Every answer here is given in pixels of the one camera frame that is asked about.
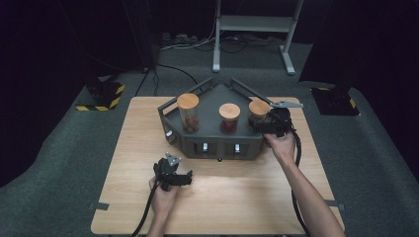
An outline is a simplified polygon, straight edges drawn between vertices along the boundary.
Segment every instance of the wooden table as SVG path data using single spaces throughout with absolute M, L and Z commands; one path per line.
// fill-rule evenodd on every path
M 182 157 L 178 174 L 193 170 L 190 186 L 178 192 L 167 234 L 302 234 L 293 210 L 291 188 L 266 148 L 255 160 L 189 159 L 171 146 L 157 108 L 172 98 L 137 97 L 129 104 L 91 229 L 95 234 L 130 234 L 147 202 L 153 164 L 168 151 Z M 298 103 L 295 98 L 270 98 Z M 290 109 L 302 144 L 300 169 L 325 199 L 334 200 L 302 109 Z M 331 207 L 341 225 L 337 207 Z M 140 233 L 149 229 L 153 213 Z

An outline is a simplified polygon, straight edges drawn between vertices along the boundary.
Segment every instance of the switch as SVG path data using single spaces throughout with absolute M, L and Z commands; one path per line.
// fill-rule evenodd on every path
M 208 143 L 204 143 L 203 144 L 203 153 L 207 153 L 209 152 L 209 144 Z
M 234 154 L 240 154 L 240 144 L 234 145 Z

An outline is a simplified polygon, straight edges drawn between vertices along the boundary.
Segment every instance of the human hand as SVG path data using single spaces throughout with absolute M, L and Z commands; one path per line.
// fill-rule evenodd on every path
M 271 144 L 272 151 L 281 165 L 294 163 L 295 138 L 291 132 L 287 132 L 283 137 L 277 137 L 268 133 L 263 135 Z
M 155 184 L 156 178 L 153 177 L 148 185 L 152 189 Z M 154 210 L 154 216 L 157 218 L 167 218 L 175 205 L 176 193 L 178 192 L 178 186 L 169 187 L 169 191 L 163 191 L 161 187 L 157 187 L 151 207 Z

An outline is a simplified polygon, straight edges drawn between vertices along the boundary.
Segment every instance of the gray carpet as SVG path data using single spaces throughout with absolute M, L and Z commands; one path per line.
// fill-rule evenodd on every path
M 211 72 L 211 51 L 163 50 L 158 60 L 189 72 L 199 82 L 234 77 L 262 95 L 300 99 L 334 196 L 346 207 L 341 214 L 347 235 L 419 236 L 418 184 L 363 95 L 355 89 L 350 92 L 360 117 L 325 117 L 309 87 L 328 85 L 298 83 L 310 49 L 311 45 L 292 44 L 295 76 L 287 75 L 275 45 L 222 52 L 219 73 Z M 180 71 L 160 66 L 156 71 L 157 96 L 176 96 L 194 86 Z M 138 96 L 153 96 L 154 75 L 149 73 Z M 119 77 L 126 88 L 112 111 L 69 108 L 43 143 L 35 164 L 0 189 L 0 236 L 95 236 L 90 206 L 99 200 L 129 100 L 143 76 L 127 72 Z

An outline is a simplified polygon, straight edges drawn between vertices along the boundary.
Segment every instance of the glass jar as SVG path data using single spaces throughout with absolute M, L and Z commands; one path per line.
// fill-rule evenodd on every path
M 193 93 L 185 93 L 178 97 L 177 104 L 181 114 L 184 130 L 195 132 L 200 128 L 197 106 L 200 99 Z
M 238 117 L 240 116 L 240 108 L 234 104 L 227 103 L 219 107 L 219 114 L 222 121 L 220 130 L 224 133 L 233 133 L 237 130 Z
M 249 104 L 249 117 L 247 118 L 247 123 L 249 126 L 253 126 L 256 122 L 262 122 L 266 115 L 268 114 L 271 107 L 268 103 L 255 99 Z

